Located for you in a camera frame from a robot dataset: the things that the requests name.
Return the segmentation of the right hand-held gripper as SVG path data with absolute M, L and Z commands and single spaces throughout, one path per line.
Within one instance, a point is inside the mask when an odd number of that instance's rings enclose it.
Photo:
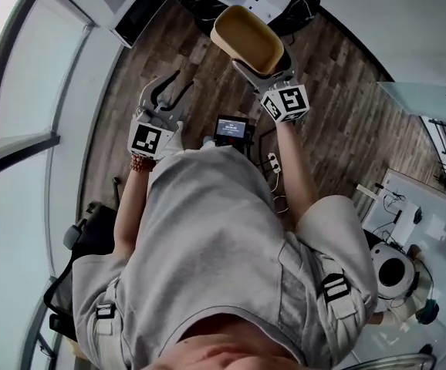
M 260 106 L 275 123 L 297 120 L 309 111 L 306 87 L 297 80 L 297 60 L 290 45 L 284 44 L 282 71 L 267 78 L 258 76 L 240 60 L 232 60 L 231 64 L 257 90 Z

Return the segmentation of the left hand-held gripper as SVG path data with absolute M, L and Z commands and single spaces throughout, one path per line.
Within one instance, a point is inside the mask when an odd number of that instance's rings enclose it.
M 181 129 L 177 122 L 181 118 L 183 109 L 176 107 L 192 88 L 194 82 L 190 81 L 172 104 L 154 110 L 158 106 L 158 96 L 179 74 L 180 71 L 176 70 L 171 75 L 157 77 L 142 90 L 139 106 L 130 122 L 127 141 L 127 149 L 132 155 L 163 157 L 179 141 Z

